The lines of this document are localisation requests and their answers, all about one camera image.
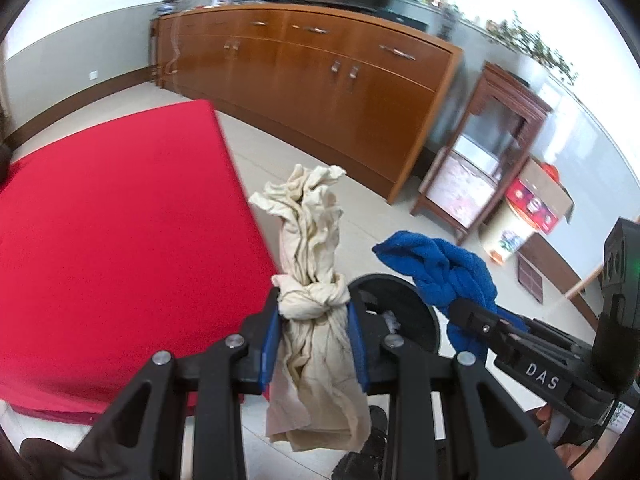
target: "blue towel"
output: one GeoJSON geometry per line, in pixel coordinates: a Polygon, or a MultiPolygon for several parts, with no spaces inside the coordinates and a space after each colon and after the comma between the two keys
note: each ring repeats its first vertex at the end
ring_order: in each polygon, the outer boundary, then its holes
{"type": "MultiPolygon", "coordinates": [[[[391,235],[373,247],[373,252],[387,267],[413,278],[424,303],[435,306],[447,318],[451,302],[467,298],[528,331],[519,317],[495,304],[498,290],[485,262],[476,254],[446,240],[408,231],[391,235]]],[[[486,361],[487,346],[469,332],[450,322],[447,336],[457,352],[468,351],[486,361]]]]}

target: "bolt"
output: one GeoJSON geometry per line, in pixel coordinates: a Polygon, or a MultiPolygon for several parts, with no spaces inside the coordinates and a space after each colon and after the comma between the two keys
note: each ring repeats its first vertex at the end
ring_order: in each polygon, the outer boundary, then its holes
{"type": "Polygon", "coordinates": [[[225,345],[229,348],[238,348],[244,344],[244,337],[240,334],[232,334],[226,337],[225,345]]]}
{"type": "Polygon", "coordinates": [[[471,352],[460,352],[456,359],[458,359],[458,362],[463,366],[471,366],[476,362],[476,356],[471,352]]]}
{"type": "Polygon", "coordinates": [[[151,360],[158,366],[162,366],[167,364],[171,360],[171,354],[169,354],[169,352],[167,352],[166,350],[161,350],[159,352],[156,352],[151,360]]]}
{"type": "Polygon", "coordinates": [[[404,338],[398,334],[389,334],[385,336],[385,345],[389,348],[400,348],[404,344],[404,338]]]}

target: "black cable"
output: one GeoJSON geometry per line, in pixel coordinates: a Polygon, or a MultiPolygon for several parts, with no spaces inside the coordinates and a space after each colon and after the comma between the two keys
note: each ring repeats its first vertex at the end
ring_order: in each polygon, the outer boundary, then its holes
{"type": "Polygon", "coordinates": [[[596,447],[598,445],[598,441],[601,439],[602,435],[604,434],[604,432],[607,429],[607,426],[609,425],[609,423],[611,422],[611,418],[613,417],[613,414],[616,412],[616,408],[618,407],[620,403],[620,397],[616,397],[616,399],[613,401],[613,404],[611,405],[611,407],[609,408],[609,413],[607,413],[607,418],[604,420],[604,423],[602,425],[602,429],[600,430],[600,433],[591,441],[591,443],[589,444],[589,446],[587,447],[587,449],[584,450],[584,452],[578,457],[578,460],[576,460],[575,462],[573,462],[570,466],[569,466],[569,471],[571,471],[574,467],[576,467],[580,462],[582,462],[582,460],[585,459],[585,457],[591,452],[593,451],[593,448],[596,447]]]}

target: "red tablecloth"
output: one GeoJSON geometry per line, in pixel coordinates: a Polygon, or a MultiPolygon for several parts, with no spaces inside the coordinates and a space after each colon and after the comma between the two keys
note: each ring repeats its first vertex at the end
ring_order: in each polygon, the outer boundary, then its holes
{"type": "Polygon", "coordinates": [[[207,102],[50,144],[0,188],[0,399],[100,413],[157,350],[238,330],[274,273],[207,102]]]}

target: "tile floor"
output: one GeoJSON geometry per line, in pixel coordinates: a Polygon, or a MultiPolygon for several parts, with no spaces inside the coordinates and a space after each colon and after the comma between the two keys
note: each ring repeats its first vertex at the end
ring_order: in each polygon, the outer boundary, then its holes
{"type": "MultiPolygon", "coordinates": [[[[81,110],[52,124],[16,150],[14,158],[54,142],[62,137],[127,114],[187,100],[172,92],[142,84],[92,103],[81,110]]],[[[267,181],[281,182],[289,176],[293,165],[308,167],[331,161],[320,161],[264,132],[235,118],[219,114],[229,148],[244,183],[246,194],[262,190],[267,181]]],[[[390,272],[373,255],[371,248],[398,230],[411,230],[431,237],[452,240],[452,233],[425,216],[413,217],[409,209],[417,193],[419,181],[414,178],[404,187],[397,203],[389,206],[385,200],[356,181],[345,177],[335,192],[344,209],[340,224],[340,247],[337,267],[349,280],[371,272],[390,272]]],[[[270,248],[277,247],[277,223],[262,212],[256,212],[270,248]]],[[[466,247],[484,257],[498,288],[498,303],[514,312],[537,317],[587,341],[593,340],[593,330],[578,311],[547,281],[545,303],[540,305],[518,284],[515,258],[503,267],[491,263],[481,249],[477,237],[471,237],[466,247]]],[[[443,334],[446,320],[439,316],[443,334]]],[[[440,353],[454,354],[446,336],[440,353]]],[[[493,365],[495,355],[488,360],[488,368],[525,408],[539,406],[541,401],[526,388],[515,383],[493,365]]],[[[385,407],[384,397],[372,397],[371,402],[385,407]]],[[[330,478],[332,469],[342,453],[334,450],[314,450],[292,453],[288,444],[270,444],[264,436],[266,402],[261,397],[250,397],[242,407],[243,437],[248,477],[255,480],[300,479],[321,480],[330,478]]],[[[58,424],[18,415],[0,400],[0,425],[12,444],[19,447],[27,437],[47,438],[61,446],[73,449],[89,430],[85,426],[58,424]]],[[[436,434],[442,434],[437,424],[436,434]]],[[[188,420],[185,432],[183,472],[190,478],[190,452],[193,443],[193,420],[188,420]]]]}

